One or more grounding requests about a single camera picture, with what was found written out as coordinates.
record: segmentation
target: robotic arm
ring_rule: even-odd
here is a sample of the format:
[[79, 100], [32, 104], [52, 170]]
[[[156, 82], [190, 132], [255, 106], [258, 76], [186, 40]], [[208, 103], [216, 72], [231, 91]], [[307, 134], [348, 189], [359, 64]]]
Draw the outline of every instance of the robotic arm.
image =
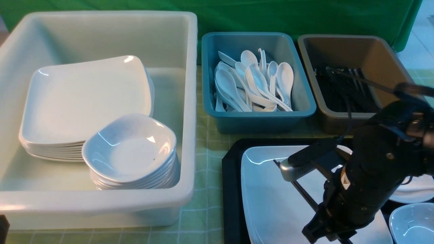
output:
[[[324, 236], [330, 241], [348, 240], [374, 220], [405, 177], [434, 175], [434, 113], [425, 101], [404, 92], [420, 89], [433, 92], [399, 84], [394, 94], [401, 100], [355, 131], [352, 155], [336, 147], [339, 138], [325, 138], [280, 164], [287, 181], [315, 168], [327, 179], [323, 202], [302, 231], [310, 243]], [[338, 165], [343, 167], [332, 172]]]

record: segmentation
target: stack of bowls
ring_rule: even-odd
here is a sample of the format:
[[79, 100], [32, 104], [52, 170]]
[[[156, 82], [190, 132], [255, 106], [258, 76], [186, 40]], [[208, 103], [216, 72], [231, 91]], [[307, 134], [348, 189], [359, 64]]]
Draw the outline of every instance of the stack of bowls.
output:
[[174, 132], [143, 114], [110, 123], [85, 142], [82, 156], [99, 190], [171, 188], [179, 181]]

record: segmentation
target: floor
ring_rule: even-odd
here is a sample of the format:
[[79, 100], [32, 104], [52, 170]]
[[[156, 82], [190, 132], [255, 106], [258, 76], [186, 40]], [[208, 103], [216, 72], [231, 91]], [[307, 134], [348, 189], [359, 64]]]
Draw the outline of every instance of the floor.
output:
[[407, 69], [434, 69], [434, 0], [423, 0], [404, 51], [398, 58]]

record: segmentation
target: green cloth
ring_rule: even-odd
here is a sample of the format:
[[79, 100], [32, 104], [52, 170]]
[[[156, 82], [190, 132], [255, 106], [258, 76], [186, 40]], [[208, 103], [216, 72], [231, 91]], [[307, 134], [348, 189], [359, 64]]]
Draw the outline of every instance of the green cloth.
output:
[[59, 10], [177, 10], [197, 15], [199, 39], [215, 31], [358, 34], [402, 51], [422, 0], [0, 0], [12, 30], [28, 13]]

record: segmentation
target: teal plastic bin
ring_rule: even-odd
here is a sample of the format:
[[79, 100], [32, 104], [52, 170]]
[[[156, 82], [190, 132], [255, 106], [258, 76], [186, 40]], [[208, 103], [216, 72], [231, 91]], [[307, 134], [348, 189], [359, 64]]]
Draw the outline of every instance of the teal plastic bin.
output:
[[[293, 112], [216, 112], [214, 69], [221, 51], [236, 61], [244, 50], [252, 51], [258, 60], [258, 49], [266, 52], [267, 61], [287, 62], [294, 70], [292, 89]], [[222, 134], [284, 133], [304, 117], [313, 115], [316, 104], [297, 50], [290, 36], [283, 33], [216, 32], [202, 37], [202, 92], [204, 109], [215, 119]]]

